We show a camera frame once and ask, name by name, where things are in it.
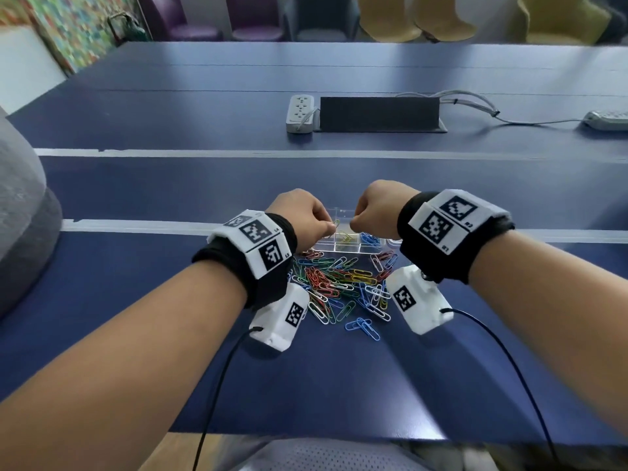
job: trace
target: black wrist strap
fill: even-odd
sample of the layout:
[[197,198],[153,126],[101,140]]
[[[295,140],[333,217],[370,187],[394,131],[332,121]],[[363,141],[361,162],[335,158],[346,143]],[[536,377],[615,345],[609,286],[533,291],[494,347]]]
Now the black wrist strap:
[[439,283],[443,279],[458,279],[468,284],[469,270],[482,247],[491,239],[514,230],[514,223],[509,217],[490,218],[469,233],[458,247],[447,255],[408,224],[421,205],[438,193],[421,192],[412,197],[401,209],[397,219],[397,232],[403,239],[400,251],[432,281]]
[[[290,251],[294,254],[296,251],[297,238],[290,222],[275,213],[266,213],[266,215],[283,230]],[[244,253],[231,244],[228,239],[215,237],[211,243],[200,249],[200,251],[192,257],[192,262],[204,260],[216,261],[223,264],[240,280],[244,289],[246,289],[248,297],[244,306],[245,308],[251,308],[255,311],[272,302],[280,300],[286,295],[288,271],[292,266],[292,261],[289,259],[279,264],[279,266],[272,269],[260,279],[255,279]]]

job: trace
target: white tracking module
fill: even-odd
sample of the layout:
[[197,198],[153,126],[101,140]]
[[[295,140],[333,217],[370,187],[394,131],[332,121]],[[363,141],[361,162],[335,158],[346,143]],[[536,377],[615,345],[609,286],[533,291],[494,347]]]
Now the white tracking module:
[[290,98],[286,130],[290,134],[310,134],[314,131],[316,106],[309,94],[297,94]]
[[394,271],[386,278],[386,288],[414,333],[422,335],[453,319],[453,312],[440,312],[450,305],[436,283],[425,281],[414,265]]
[[598,131],[628,131],[628,112],[592,110],[582,122]]
[[257,311],[249,329],[260,326],[264,330],[252,332],[251,337],[283,352],[292,344],[309,303],[308,291],[299,285],[288,283],[285,296]]

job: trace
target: gray chair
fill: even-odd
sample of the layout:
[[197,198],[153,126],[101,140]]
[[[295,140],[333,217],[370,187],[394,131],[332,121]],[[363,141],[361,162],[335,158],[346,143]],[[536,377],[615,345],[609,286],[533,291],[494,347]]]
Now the gray chair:
[[62,218],[37,154],[0,117],[0,318],[48,264]]
[[355,0],[288,0],[283,23],[289,41],[353,41],[360,9]]

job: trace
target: wristband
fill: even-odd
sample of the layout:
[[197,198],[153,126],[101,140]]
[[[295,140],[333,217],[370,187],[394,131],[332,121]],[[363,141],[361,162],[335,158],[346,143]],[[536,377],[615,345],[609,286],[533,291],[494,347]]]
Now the wristband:
[[510,213],[464,190],[419,193],[397,219],[401,253],[437,283],[447,278],[468,284],[482,246],[513,229]]
[[290,222],[275,213],[245,210],[207,238],[192,262],[212,260],[228,268],[247,292],[254,311],[286,294],[297,238]]

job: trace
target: gray cushion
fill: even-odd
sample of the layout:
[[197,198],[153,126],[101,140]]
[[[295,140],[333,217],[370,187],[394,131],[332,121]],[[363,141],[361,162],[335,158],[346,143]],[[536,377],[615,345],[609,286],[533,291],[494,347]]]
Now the gray cushion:
[[347,40],[347,35],[339,29],[304,29],[296,35],[297,41],[322,41],[322,42],[342,42]]
[[0,317],[40,275],[59,236],[61,218],[35,151],[0,118]]

